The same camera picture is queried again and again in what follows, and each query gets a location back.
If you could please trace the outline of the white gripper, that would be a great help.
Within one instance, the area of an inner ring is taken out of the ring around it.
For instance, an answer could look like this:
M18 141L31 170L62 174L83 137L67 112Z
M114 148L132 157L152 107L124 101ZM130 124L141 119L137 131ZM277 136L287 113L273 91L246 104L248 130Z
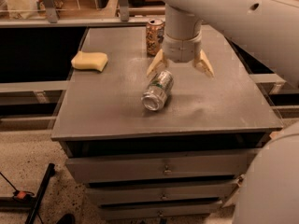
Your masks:
M213 67L205 52L201 49L201 38L196 37L187 40L174 39L166 35L162 49L158 51L147 70L147 76L157 74L160 70L168 67L168 60L174 63L187 63L193 60L192 66L205 74L207 77L214 77Z

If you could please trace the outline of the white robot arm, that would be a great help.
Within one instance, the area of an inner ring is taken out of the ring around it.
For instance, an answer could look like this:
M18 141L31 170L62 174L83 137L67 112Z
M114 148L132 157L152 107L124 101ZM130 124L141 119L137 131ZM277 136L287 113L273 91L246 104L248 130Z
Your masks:
M165 35L149 66L200 57L200 23L207 22L292 85L298 83L298 4L293 0L162 0ZM280 131L256 155L241 184L232 224L299 224L299 122Z

